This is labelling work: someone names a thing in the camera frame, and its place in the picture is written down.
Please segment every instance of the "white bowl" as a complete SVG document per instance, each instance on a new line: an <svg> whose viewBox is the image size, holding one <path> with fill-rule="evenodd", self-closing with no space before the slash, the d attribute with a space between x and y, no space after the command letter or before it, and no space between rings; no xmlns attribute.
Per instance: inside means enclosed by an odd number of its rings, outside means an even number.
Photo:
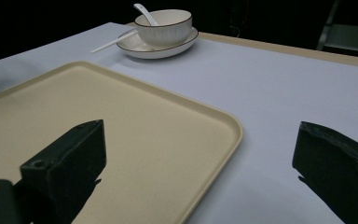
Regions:
<svg viewBox="0 0 358 224"><path fill-rule="evenodd" d="M190 35L193 18L191 13L180 9L152 11L158 23L151 26L144 15L135 19L139 36L150 46L172 47L184 43Z"/></svg>

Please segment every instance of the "tray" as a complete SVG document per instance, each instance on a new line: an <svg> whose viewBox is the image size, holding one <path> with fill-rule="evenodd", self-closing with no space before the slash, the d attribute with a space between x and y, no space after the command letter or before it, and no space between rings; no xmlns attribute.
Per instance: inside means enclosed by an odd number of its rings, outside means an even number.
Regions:
<svg viewBox="0 0 358 224"><path fill-rule="evenodd" d="M87 62L0 92L0 178L77 124L104 120L107 165L75 223L182 223L242 139L231 115Z"/></svg>

